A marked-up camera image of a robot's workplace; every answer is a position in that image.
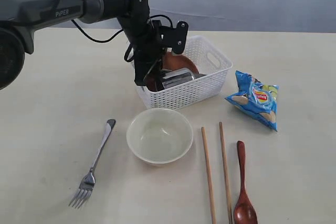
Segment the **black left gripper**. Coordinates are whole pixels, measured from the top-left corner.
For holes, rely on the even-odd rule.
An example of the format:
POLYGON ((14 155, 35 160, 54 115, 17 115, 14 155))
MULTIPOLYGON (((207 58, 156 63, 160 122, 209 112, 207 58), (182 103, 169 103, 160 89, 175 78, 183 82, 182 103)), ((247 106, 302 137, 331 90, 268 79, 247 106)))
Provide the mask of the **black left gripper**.
POLYGON ((168 28, 162 22, 128 23, 128 62, 134 61, 134 82, 137 86, 146 86, 146 80, 153 67, 154 91, 163 90, 162 60, 167 46, 162 43, 161 31, 168 28))

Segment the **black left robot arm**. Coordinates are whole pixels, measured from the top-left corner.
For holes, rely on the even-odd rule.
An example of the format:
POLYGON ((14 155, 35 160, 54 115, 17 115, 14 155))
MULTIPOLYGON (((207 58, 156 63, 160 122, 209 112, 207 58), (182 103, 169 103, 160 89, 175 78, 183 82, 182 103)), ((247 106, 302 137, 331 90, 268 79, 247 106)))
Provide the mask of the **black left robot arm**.
POLYGON ((34 52, 34 33, 66 21, 86 24, 117 19, 133 50, 135 83, 162 68, 166 48, 150 19, 148 0, 1 0, 1 88, 20 74, 34 52))

